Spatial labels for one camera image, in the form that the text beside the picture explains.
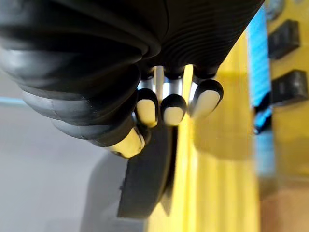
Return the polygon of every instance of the yellow surface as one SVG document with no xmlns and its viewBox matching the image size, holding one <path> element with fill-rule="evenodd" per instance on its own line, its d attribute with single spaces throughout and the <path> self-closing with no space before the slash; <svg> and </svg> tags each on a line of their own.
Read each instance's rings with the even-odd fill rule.
<svg viewBox="0 0 309 232">
<path fill-rule="evenodd" d="M 271 77 L 276 79 L 293 70 L 300 69 L 309 75 L 309 1 L 296 4 L 286 0 L 282 14 L 268 24 L 271 33 L 286 19 L 299 22 L 301 47 L 280 60 L 271 61 Z M 309 176 L 309 102 L 275 108 L 273 113 L 273 131 L 277 166 L 280 176 Z"/>
<path fill-rule="evenodd" d="M 192 66 L 187 66 L 186 99 L 191 78 Z M 179 126 L 170 211 L 159 203 L 146 231 L 259 231 L 244 35 L 220 67 L 217 80 L 225 89 L 218 108 L 198 121 L 186 115 Z"/>
</svg>

